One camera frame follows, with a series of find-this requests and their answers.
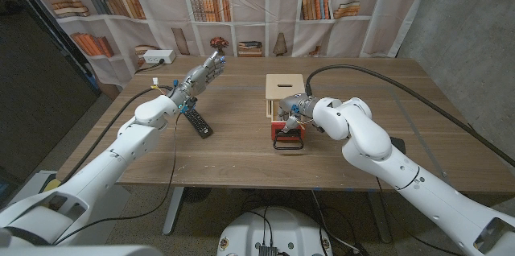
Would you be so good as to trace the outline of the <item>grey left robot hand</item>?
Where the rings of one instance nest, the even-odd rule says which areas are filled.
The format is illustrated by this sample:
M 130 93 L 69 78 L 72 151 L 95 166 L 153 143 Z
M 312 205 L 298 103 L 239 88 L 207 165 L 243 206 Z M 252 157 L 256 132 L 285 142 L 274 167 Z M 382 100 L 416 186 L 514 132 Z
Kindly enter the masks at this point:
M 202 65 L 191 69 L 169 98 L 180 108 L 190 98 L 200 95 L 225 69 L 225 58 L 213 52 Z

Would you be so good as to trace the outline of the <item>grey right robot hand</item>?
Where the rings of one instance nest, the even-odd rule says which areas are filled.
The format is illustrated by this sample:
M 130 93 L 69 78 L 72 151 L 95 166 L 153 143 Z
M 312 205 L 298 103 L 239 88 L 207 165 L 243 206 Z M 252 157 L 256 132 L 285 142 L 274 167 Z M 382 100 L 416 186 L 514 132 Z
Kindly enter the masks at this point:
M 313 115 L 315 105 L 318 102 L 319 98 L 308 96 L 305 93 L 297 93 L 283 98 L 278 107 L 278 117 L 286 122 L 282 132 L 286 134 L 297 128 L 302 117 L 310 118 L 312 125 L 319 128 L 318 124 L 314 122 Z

